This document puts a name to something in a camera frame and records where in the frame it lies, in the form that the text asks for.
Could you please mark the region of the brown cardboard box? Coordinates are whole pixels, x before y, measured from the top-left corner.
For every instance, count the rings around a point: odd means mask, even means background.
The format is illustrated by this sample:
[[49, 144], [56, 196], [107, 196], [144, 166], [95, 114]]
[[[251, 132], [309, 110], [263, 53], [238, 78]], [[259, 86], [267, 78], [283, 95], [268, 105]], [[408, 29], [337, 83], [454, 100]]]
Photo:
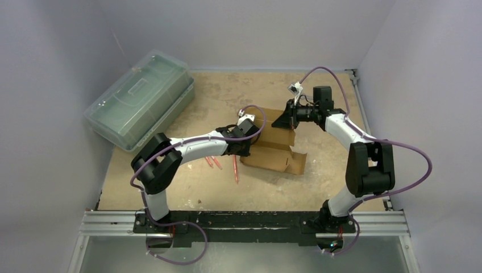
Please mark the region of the brown cardboard box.
[[291, 129], [272, 127], [272, 123], [282, 114], [282, 110], [263, 109], [267, 123], [257, 142], [252, 142], [250, 156], [241, 156], [245, 166], [269, 169], [292, 175], [305, 172], [307, 154], [294, 152], [296, 133]]

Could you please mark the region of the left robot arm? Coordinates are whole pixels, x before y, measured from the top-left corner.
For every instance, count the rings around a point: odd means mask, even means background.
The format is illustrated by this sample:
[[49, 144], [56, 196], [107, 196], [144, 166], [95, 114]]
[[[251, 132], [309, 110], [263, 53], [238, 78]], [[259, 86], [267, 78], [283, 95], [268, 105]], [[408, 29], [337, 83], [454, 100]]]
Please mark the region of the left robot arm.
[[251, 139], [259, 134], [260, 128], [245, 120], [195, 137], [169, 138], [158, 133], [151, 138], [131, 161], [131, 181], [141, 182], [143, 202], [150, 214], [147, 225], [157, 233], [169, 227], [167, 188], [181, 165], [210, 156], [249, 156]]

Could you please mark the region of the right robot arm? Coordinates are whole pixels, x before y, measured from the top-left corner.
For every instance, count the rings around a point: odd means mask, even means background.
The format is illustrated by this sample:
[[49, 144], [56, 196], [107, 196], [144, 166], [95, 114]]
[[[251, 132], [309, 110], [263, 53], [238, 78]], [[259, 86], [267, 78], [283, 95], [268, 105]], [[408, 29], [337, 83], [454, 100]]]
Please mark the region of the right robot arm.
[[314, 122], [348, 151], [345, 187], [326, 200], [318, 217], [310, 221], [315, 229], [335, 232], [349, 221], [350, 209], [362, 198], [379, 196], [394, 188], [393, 147], [369, 140], [364, 131], [351, 123], [344, 110], [336, 109], [329, 86], [314, 87], [313, 102], [306, 105], [299, 102], [301, 84], [292, 84], [289, 90], [294, 98], [287, 101], [272, 127], [294, 130], [300, 122]]

